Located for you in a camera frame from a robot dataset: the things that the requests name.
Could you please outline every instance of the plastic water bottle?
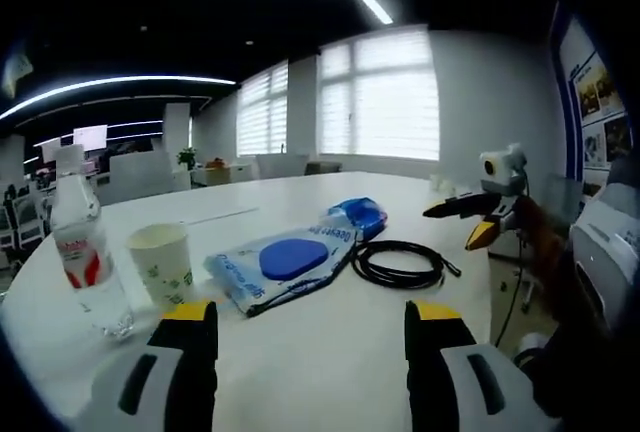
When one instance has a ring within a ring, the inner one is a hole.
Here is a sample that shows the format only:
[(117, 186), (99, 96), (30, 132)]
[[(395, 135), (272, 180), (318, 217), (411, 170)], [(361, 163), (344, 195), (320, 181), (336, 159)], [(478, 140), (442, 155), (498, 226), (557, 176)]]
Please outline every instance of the plastic water bottle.
[(58, 149), (56, 195), (51, 232), (76, 297), (92, 324), (105, 336), (122, 338), (133, 314), (109, 252), (100, 203), (82, 174), (84, 149)]

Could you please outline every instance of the potted plant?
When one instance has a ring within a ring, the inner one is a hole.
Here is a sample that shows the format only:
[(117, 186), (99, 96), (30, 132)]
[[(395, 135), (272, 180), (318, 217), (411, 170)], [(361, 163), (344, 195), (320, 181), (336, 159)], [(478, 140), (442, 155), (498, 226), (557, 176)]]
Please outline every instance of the potted plant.
[(186, 164), (187, 170), (193, 170), (196, 166), (196, 149), (186, 147), (178, 154), (178, 164)]

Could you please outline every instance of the blue lid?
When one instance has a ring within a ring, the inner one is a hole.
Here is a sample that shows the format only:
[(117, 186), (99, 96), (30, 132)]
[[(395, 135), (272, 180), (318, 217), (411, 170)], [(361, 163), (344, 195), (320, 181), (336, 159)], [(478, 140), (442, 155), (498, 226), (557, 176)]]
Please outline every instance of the blue lid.
[(286, 239), (260, 251), (262, 275), (271, 280), (291, 280), (322, 264), (329, 249), (322, 242)]

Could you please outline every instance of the coiled cable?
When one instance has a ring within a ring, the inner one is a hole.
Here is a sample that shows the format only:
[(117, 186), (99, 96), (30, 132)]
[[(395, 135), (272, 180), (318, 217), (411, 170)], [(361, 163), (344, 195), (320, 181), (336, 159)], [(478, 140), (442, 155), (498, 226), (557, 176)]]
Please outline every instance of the coiled cable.
[[(427, 259), (433, 268), (416, 272), (372, 264), (371, 257), (381, 252), (409, 252), (419, 255)], [(460, 277), (462, 274), (460, 269), (435, 250), (412, 242), (400, 240), (363, 242), (356, 245), (351, 254), (351, 265), (360, 277), (392, 289), (423, 289), (436, 284), (442, 285), (445, 267), (455, 277)]]

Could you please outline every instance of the black ceiling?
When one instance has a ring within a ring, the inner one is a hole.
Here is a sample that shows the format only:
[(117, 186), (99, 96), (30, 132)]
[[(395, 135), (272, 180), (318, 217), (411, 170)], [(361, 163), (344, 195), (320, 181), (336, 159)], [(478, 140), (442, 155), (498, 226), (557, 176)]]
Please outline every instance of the black ceiling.
[[(398, 25), (428, 23), (435, 29), (493, 31), (537, 42), (546, 39), (555, 4), (555, 0), (379, 2)], [(380, 26), (358, 0), (4, 3), (2, 50), (24, 50), (34, 72), (18, 82), (14, 99), (0, 100), (0, 112), (59, 85), (111, 76), (192, 75), (241, 82), (281, 60), (313, 54), (323, 44)], [(0, 121), (0, 129), (6, 133), (26, 118), (47, 110), (107, 97), (176, 94), (216, 100), (233, 90), (229, 86), (168, 82), (83, 89), (21, 110), (11, 120)], [(56, 114), (57, 123), (62, 122), (65, 130), (79, 125), (75, 123), (78, 115), (68, 110)], [(112, 122), (102, 113), (94, 110), (91, 120)]]

